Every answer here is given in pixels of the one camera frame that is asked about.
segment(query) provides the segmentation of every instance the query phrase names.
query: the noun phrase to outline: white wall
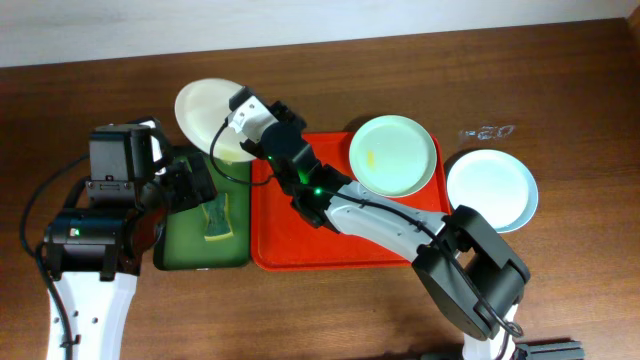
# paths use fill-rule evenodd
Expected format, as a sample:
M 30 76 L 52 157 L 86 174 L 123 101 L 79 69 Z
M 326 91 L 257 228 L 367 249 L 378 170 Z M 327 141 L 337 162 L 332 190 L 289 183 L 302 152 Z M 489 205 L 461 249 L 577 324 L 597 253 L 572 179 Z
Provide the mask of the white wall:
M 2 0 L 0 66 L 627 17 L 639 0 Z

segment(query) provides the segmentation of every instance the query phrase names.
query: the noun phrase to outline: brown table surface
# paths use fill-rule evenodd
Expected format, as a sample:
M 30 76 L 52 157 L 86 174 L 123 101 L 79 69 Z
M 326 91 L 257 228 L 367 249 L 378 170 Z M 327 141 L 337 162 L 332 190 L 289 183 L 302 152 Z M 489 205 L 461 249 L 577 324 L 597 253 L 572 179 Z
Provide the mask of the brown table surface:
M 635 357 L 634 51 L 618 19 L 0 69 L 0 357 L 46 353 L 48 299 L 17 232 L 35 186 L 87 151 L 98 125 L 153 114 L 174 143 L 186 143 L 173 102 L 182 86 L 207 77 L 284 100 L 310 132 L 402 114 L 439 139 L 445 158 L 486 147 L 521 159 L 540 190 L 533 220 L 504 235 L 533 274 L 517 315 L 524 341 L 573 338 L 590 358 Z M 507 125 L 515 129 L 502 139 L 464 135 Z M 32 244 L 71 179 L 86 173 L 84 164 L 37 202 Z M 123 359 L 375 358 L 462 342 L 410 268 L 162 272 L 151 258 L 127 318 Z

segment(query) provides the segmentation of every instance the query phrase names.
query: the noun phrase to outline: white plate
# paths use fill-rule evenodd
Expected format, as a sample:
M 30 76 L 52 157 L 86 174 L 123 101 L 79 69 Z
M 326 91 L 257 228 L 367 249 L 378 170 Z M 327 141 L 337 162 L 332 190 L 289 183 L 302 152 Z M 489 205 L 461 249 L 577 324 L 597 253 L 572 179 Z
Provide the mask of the white plate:
M 241 88 L 241 85 L 229 80 L 202 79 L 180 90 L 175 103 L 176 119 L 180 130 L 198 149 L 209 153 L 213 137 L 231 113 L 229 99 Z M 240 147 L 245 140 L 246 136 L 225 129 L 216 142 L 213 156 L 227 162 L 255 159 Z
M 538 187 L 529 169 L 497 150 L 473 151 L 456 161 L 447 192 L 454 208 L 475 209 L 499 233 L 524 226 L 538 206 Z
M 389 197 L 422 189 L 433 176 L 437 161 L 429 133 L 417 122 L 398 115 L 370 120 L 356 132 L 349 147 L 349 163 L 358 181 Z

